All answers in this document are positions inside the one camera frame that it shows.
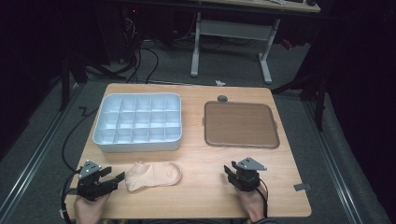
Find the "desk leg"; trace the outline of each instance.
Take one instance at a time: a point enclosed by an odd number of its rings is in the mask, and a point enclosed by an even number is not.
[[[197,22],[195,28],[195,46],[194,46],[194,53],[192,54],[192,63],[191,63],[192,77],[198,77],[200,34],[201,34],[201,12],[197,12]]]
[[[265,47],[264,53],[259,54],[260,65],[262,66],[262,75],[264,76],[264,82],[266,84],[272,83],[271,74],[270,74],[270,71],[268,69],[268,64],[267,64],[267,57],[270,52],[271,46],[274,42],[274,38],[275,38],[277,27],[279,26],[279,23],[280,23],[280,20],[275,20],[274,25],[270,32],[270,36],[267,40],[267,46]]]

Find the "beige sock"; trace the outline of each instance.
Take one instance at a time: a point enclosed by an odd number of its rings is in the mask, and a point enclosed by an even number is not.
[[[145,164],[136,162],[125,174],[125,183],[129,191],[141,188],[169,186],[181,178],[181,168],[174,162],[163,161]]]

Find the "metal bracket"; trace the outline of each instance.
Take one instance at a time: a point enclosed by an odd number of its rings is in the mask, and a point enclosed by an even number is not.
[[[81,167],[81,171],[79,172],[78,179],[85,178],[88,175],[91,175],[99,171],[100,169],[102,169],[102,166],[94,163],[93,161],[86,160],[84,166]]]
[[[267,167],[261,165],[259,162],[253,160],[250,157],[247,157],[246,159],[238,162],[236,166],[244,170],[261,170],[261,171],[267,170]]]
[[[310,184],[308,184],[308,183],[302,183],[302,184],[298,184],[298,185],[294,185],[294,189],[296,190],[296,191],[300,191],[300,190],[305,190],[305,191],[307,191],[307,190],[310,190],[310,189],[312,189],[312,187],[311,187],[311,185]]]

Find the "brown tray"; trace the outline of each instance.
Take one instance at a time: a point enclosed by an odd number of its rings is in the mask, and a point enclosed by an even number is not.
[[[216,147],[279,147],[268,105],[217,102],[205,104],[205,140]]]

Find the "white compartment tray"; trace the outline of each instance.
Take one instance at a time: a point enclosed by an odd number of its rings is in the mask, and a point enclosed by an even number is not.
[[[101,104],[93,142],[104,152],[179,148],[181,101],[175,93],[109,94]]]

